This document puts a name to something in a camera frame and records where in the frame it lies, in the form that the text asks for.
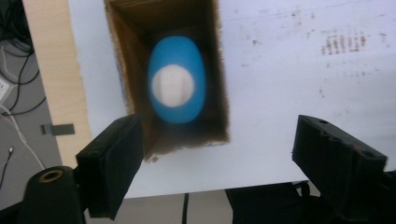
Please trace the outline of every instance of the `blue oval object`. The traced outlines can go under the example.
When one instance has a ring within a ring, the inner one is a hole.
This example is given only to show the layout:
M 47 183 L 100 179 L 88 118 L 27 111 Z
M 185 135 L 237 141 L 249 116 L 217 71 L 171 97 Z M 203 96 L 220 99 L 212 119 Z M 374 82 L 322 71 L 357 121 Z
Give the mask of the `blue oval object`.
M 148 64 L 148 95 L 157 115 L 169 123 L 194 120 L 205 101 L 205 69 L 196 45 L 170 36 L 154 48 Z

